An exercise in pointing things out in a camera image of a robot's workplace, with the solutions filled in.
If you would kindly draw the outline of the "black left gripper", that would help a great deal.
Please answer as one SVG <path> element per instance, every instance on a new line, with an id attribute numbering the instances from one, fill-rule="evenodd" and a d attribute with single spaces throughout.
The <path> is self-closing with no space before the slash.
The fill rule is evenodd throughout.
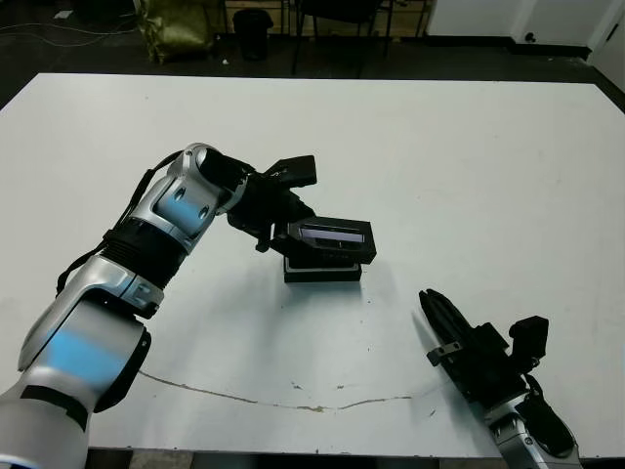
<path id="1" fill-rule="evenodd" d="M 288 234 L 287 227 L 299 227 L 315 216 L 299 196 L 282 188 L 273 178 L 252 173 L 241 199 L 228 211 L 229 224 L 257 239 L 256 249 L 272 249 L 287 259 L 300 259 L 306 244 Z"/>

